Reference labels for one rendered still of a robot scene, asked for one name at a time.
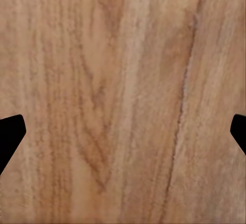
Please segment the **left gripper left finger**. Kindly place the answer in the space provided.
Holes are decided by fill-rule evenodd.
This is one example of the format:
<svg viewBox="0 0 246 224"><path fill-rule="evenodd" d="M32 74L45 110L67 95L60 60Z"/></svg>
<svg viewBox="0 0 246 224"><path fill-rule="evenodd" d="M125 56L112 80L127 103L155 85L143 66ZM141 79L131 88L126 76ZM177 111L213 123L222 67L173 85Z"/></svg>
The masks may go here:
<svg viewBox="0 0 246 224"><path fill-rule="evenodd" d="M21 114L0 120L0 175L26 135Z"/></svg>

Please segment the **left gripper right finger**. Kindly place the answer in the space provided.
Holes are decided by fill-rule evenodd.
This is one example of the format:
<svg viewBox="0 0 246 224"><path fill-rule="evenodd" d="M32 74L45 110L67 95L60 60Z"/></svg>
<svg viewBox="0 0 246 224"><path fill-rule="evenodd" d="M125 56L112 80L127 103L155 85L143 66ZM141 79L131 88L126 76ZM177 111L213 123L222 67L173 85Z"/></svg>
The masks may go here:
<svg viewBox="0 0 246 224"><path fill-rule="evenodd" d="M230 131L243 152L246 154L246 116L235 114Z"/></svg>

